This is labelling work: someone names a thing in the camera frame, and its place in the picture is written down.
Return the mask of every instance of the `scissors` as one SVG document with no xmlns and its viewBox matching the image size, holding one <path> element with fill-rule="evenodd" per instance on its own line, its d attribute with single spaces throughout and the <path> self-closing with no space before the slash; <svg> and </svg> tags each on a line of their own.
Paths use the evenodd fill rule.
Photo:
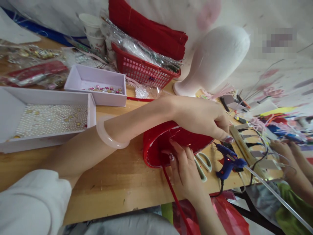
<svg viewBox="0 0 313 235">
<path fill-rule="evenodd" d="M 208 180 L 208 178 L 205 176 L 200 164 L 198 163 L 197 159 L 202 163 L 202 165 L 204 166 L 204 168 L 208 171 L 211 172 L 212 171 L 212 164 L 210 159 L 208 158 L 207 155 L 205 155 L 203 152 L 199 152 L 194 156 L 194 160 L 196 162 L 196 166 L 199 172 L 199 175 L 201 177 L 202 183 L 206 182 Z"/>
</svg>

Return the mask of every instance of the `wooden table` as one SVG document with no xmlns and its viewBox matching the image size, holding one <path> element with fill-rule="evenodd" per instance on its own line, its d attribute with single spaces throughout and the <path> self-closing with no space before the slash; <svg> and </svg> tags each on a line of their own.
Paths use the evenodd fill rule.
<svg viewBox="0 0 313 235">
<path fill-rule="evenodd" d="M 59 48 L 60 44 L 47 38 L 35 43 L 42 48 Z M 0 73 L 6 69 L 1 66 Z M 169 83 L 165 91 L 173 93 Z M 127 88 L 127 95 L 133 96 L 132 87 Z M 97 106 L 97 117 L 110 114 L 121 115 L 134 110 L 145 102 L 127 100 L 126 107 Z M 229 116 L 232 123 L 239 123 Z M 134 138 L 125 149 L 117 150 L 105 160 L 86 171 L 73 189 L 64 224 L 71 224 L 90 219 L 115 215 L 137 209 L 173 202 L 161 169 L 147 167 L 142 158 L 143 135 Z M 241 152 L 236 143 L 233 144 L 239 157 Z M 34 149 L 10 154 L 0 154 L 0 191 L 7 189 L 26 173 L 38 169 L 40 164 L 57 146 Z M 210 193 L 220 190 L 220 181 L 215 172 L 222 168 L 217 161 L 222 154 L 212 149 L 212 145 L 203 150 L 209 156 L 213 169 L 205 174 L 208 181 L 203 185 Z M 250 174 L 243 173 L 245 184 L 249 183 Z M 232 172 L 225 180 L 224 189 L 243 186 L 237 173 Z"/>
</svg>

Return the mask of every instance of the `pink box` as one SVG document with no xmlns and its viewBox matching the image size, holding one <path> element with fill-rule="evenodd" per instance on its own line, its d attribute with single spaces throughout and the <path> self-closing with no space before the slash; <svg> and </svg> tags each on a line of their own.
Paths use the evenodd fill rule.
<svg viewBox="0 0 313 235">
<path fill-rule="evenodd" d="M 116 87 L 123 91 L 122 94 L 90 91 L 89 87 Z M 96 105 L 126 106 L 125 74 L 96 69 L 84 65 L 73 65 L 65 83 L 66 91 L 86 92 L 92 94 Z"/>
<path fill-rule="evenodd" d="M 0 87 L 0 152 L 61 145 L 82 131 L 12 139 L 27 104 L 87 105 L 87 127 L 96 125 L 96 105 L 89 93 Z"/>
</svg>

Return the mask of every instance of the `hand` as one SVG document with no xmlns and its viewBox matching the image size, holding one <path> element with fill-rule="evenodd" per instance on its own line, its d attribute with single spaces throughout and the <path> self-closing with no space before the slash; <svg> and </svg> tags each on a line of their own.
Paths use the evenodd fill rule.
<svg viewBox="0 0 313 235">
<path fill-rule="evenodd" d="M 229 136 L 229 120 L 221 105 L 211 100 L 175 96 L 173 121 L 187 131 L 203 134 L 214 139 L 234 142 Z"/>
<path fill-rule="evenodd" d="M 289 148 L 288 144 L 286 144 L 284 142 L 281 142 L 281 141 L 278 141 L 278 140 L 271 140 L 270 146 L 271 146 L 271 148 L 275 152 L 277 152 L 277 153 L 283 155 L 284 157 L 288 158 L 289 161 L 294 161 L 294 157 L 293 157 L 292 151 Z M 281 163 L 289 164 L 286 159 L 284 159 L 282 157 L 280 157 L 279 159 L 280 159 Z"/>
<path fill-rule="evenodd" d="M 194 155 L 189 147 L 181 147 L 177 142 L 170 139 L 171 145 L 176 151 L 177 159 L 170 153 L 172 168 L 172 183 L 175 188 L 187 198 L 195 207 L 195 204 L 210 200 L 205 192 L 197 170 Z"/>
</svg>

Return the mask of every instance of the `bracelet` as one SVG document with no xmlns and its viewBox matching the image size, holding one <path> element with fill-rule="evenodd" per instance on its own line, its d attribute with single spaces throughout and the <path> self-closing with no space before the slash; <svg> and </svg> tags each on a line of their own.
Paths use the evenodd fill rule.
<svg viewBox="0 0 313 235">
<path fill-rule="evenodd" d="M 129 142 L 126 143 L 119 143 L 116 142 L 114 139 L 112 139 L 108 133 L 106 132 L 104 128 L 104 121 L 109 120 L 113 118 L 114 116 L 106 115 L 101 116 L 97 122 L 97 132 L 100 137 L 100 139 L 109 147 L 115 148 L 115 149 L 124 149 L 129 145 Z"/>
</svg>

